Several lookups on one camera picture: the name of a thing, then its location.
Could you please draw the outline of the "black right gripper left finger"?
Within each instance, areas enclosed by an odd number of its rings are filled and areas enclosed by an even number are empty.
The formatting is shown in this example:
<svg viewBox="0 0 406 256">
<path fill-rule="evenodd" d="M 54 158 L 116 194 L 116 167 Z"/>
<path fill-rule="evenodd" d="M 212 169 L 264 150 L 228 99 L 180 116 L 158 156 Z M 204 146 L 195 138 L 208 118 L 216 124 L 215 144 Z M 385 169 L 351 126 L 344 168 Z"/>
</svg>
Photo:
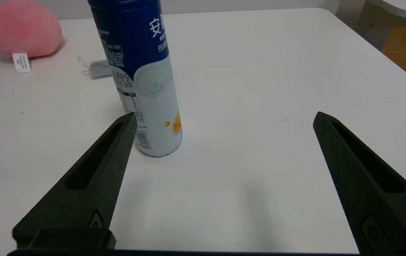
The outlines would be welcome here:
<svg viewBox="0 0 406 256">
<path fill-rule="evenodd" d="M 114 248 L 110 231 L 137 129 L 115 120 L 12 230 L 18 248 Z"/>
</svg>

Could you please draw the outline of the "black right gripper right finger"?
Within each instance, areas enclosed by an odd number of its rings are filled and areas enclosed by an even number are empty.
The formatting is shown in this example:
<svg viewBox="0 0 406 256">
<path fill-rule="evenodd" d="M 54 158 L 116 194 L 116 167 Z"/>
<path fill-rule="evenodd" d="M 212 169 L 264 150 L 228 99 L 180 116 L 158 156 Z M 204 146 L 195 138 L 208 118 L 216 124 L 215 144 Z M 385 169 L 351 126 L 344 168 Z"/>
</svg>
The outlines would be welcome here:
<svg viewBox="0 0 406 256">
<path fill-rule="evenodd" d="M 339 120 L 313 129 L 361 255 L 406 255 L 406 180 Z"/>
</svg>

